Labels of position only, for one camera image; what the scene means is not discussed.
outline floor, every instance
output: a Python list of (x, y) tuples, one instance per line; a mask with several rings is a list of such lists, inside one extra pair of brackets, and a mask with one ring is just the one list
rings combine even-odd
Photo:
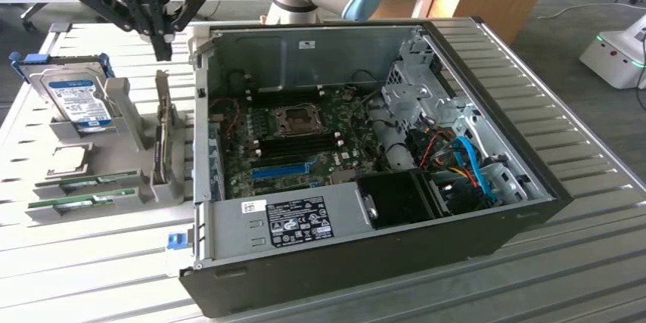
[[(646, 179), (646, 153), (643, 150), (646, 111), (640, 107), (636, 91), (612, 88), (579, 61), (579, 55), (596, 34), (601, 30), (625, 29), (644, 11), (619, 6), (595, 7), (573, 10), (553, 20), (537, 19), (537, 16), (553, 14), (571, 5), (613, 1), (540, 0), (512, 47), (636, 174)], [(218, 7), (218, 3), (210, 2), (201, 15), (218, 20), (258, 19), (269, 6), (266, 2), (241, 4), (224, 2)], [(22, 12), (18, 6), (0, 5), (0, 54), (37, 52), (53, 22), (85, 23), (95, 19), (81, 4), (50, 6), (35, 17), (41, 32), (27, 33), (18, 21)], [(0, 79), (2, 122), (7, 114), (3, 105), (14, 99), (21, 81), (9, 61), (0, 63), (0, 74), (6, 76)]]

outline power supply label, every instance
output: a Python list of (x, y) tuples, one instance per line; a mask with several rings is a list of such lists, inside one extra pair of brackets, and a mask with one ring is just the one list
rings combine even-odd
[(93, 81), (50, 82), (54, 97), (65, 108), (70, 121), (79, 126), (99, 127), (110, 124), (111, 117), (103, 100), (94, 95), (98, 90)]
[(269, 204), (268, 220), (276, 247), (334, 237), (324, 197)]

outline motherboard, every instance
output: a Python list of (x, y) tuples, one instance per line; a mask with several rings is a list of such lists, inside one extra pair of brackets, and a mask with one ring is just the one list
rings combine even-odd
[(216, 98), (226, 198), (336, 185), (385, 170), (369, 94), (344, 86)]

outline metal table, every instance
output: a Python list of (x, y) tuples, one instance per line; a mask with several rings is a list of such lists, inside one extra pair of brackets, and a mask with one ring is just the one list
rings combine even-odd
[[(470, 18), (433, 22), (577, 200), (492, 256), (218, 321), (591, 322), (646, 317), (643, 182), (488, 26)], [(69, 33), (51, 33), (42, 52), (109, 53), (117, 74), (131, 78), (141, 113), (157, 110), (155, 70), (170, 70), (177, 106), (192, 110), (186, 40), (181, 34), (175, 60), (161, 66), (137, 35), (110, 25), (82, 24)], [(26, 86), (0, 129), (0, 321), (205, 321), (179, 281), (166, 275), (166, 236), (193, 222), (190, 202), (51, 225), (29, 221), (23, 211), (31, 175), (39, 156), (57, 143), (47, 121)], [(192, 126), (188, 135), (193, 137)], [(186, 167), (193, 168), (190, 159)]]

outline blue pcie slot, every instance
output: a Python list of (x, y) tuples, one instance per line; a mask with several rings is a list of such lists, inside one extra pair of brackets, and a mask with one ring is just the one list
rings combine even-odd
[(274, 166), (252, 171), (252, 178), (276, 178), (294, 174), (309, 174), (312, 163), (296, 164), (292, 166)]

